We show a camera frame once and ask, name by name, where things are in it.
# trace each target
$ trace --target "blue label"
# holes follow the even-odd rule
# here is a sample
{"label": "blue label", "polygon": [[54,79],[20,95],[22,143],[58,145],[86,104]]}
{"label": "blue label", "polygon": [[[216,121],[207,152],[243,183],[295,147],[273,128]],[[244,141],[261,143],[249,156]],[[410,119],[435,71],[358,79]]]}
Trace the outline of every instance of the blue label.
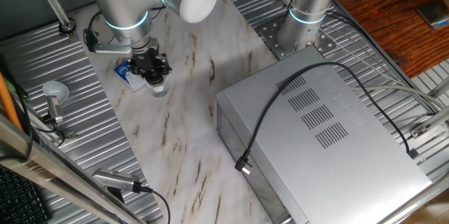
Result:
{"label": "blue label", "polygon": [[122,78],[124,81],[126,81],[128,84],[128,80],[126,79],[126,73],[129,71],[128,63],[124,62],[120,64],[118,67],[114,69],[115,73]]}

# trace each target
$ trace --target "gray cable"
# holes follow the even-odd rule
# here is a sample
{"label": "gray cable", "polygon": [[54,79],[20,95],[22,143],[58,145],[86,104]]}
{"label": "gray cable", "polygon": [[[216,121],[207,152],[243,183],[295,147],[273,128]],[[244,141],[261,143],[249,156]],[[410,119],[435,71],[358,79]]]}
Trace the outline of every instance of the gray cable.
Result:
{"label": "gray cable", "polygon": [[[374,86],[374,87],[365,87],[368,91],[378,91],[378,90],[384,90],[384,89],[395,89],[395,90],[401,90],[401,91],[408,91],[410,93],[415,93],[420,95],[422,98],[428,100],[429,102],[432,102],[433,104],[437,105],[442,110],[446,108],[446,106],[435,99],[434,97],[423,93],[422,91],[418,91],[415,88],[407,87],[407,86]],[[352,87],[353,91],[363,91],[362,88],[355,88]]]}

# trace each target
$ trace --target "white cable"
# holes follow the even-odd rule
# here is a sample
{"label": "white cable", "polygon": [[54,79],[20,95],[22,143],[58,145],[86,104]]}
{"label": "white cable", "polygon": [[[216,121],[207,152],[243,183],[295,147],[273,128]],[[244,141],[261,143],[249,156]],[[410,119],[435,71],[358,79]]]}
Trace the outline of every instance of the white cable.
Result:
{"label": "white cable", "polygon": [[[446,106],[443,103],[441,103],[434,97],[432,97],[426,93],[423,93],[422,91],[418,91],[415,88],[411,88],[411,87],[407,87],[407,86],[374,86],[374,87],[365,87],[365,88],[368,91],[378,91],[378,90],[384,90],[384,89],[395,89],[395,90],[408,91],[410,93],[415,93],[415,94],[420,95],[421,97],[427,99],[429,102],[432,102],[433,104],[437,105],[442,110],[444,108],[446,108]],[[355,87],[352,87],[352,90],[353,91],[363,91],[362,88],[355,88]]]}
{"label": "white cable", "polygon": [[373,67],[371,64],[369,64],[369,63],[365,62],[364,60],[360,59],[357,55],[354,55],[351,51],[347,50],[345,47],[343,47],[342,45],[340,45],[340,44],[339,44],[334,38],[332,38],[330,35],[328,35],[328,37],[329,37],[333,42],[335,42],[335,44],[337,44],[340,48],[343,48],[343,49],[344,49],[346,52],[348,52],[350,55],[354,56],[357,60],[359,60],[359,61],[365,63],[367,66],[369,66],[370,68],[372,68],[373,70],[375,70],[377,73],[379,73],[379,74],[381,74],[382,76],[384,76],[384,77],[386,77],[386,78],[388,78],[388,79],[394,81],[394,82],[397,83],[397,84],[400,84],[400,85],[404,86],[404,84],[402,84],[402,83],[399,82],[398,80],[396,80],[396,79],[394,79],[394,78],[391,78],[391,77],[385,75],[384,73],[382,73],[381,71],[379,71],[378,69],[376,69],[375,67]]}

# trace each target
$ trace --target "blue object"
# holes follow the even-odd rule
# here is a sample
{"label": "blue object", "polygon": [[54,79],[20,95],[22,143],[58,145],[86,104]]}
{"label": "blue object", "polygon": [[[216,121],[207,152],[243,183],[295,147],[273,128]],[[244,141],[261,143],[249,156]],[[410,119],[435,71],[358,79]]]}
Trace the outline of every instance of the blue object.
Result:
{"label": "blue object", "polygon": [[120,64],[114,69],[114,71],[117,74],[117,76],[119,76],[121,79],[123,79],[126,83],[129,84],[129,81],[126,78],[126,73],[129,71],[128,62]]}
{"label": "blue object", "polygon": [[438,23],[438,26],[442,27],[442,26],[447,25],[447,24],[448,24],[448,21],[447,20],[443,20],[440,23]]}

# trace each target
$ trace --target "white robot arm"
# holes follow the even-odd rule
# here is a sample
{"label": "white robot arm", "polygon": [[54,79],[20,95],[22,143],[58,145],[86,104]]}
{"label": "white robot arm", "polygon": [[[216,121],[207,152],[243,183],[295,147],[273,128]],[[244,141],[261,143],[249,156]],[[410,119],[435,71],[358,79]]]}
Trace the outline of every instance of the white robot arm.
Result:
{"label": "white robot arm", "polygon": [[[162,84],[171,71],[166,55],[159,55],[159,45],[151,38],[151,18],[148,10],[167,6],[183,20],[196,23],[206,18],[217,0],[96,0],[115,37],[130,41],[130,48],[117,53],[132,53],[132,72],[140,74],[147,83]],[[331,0],[293,0],[278,40],[287,51],[296,51],[318,39],[318,29]],[[87,41],[97,42],[92,32]],[[107,52],[108,45],[88,46],[96,53]]]}

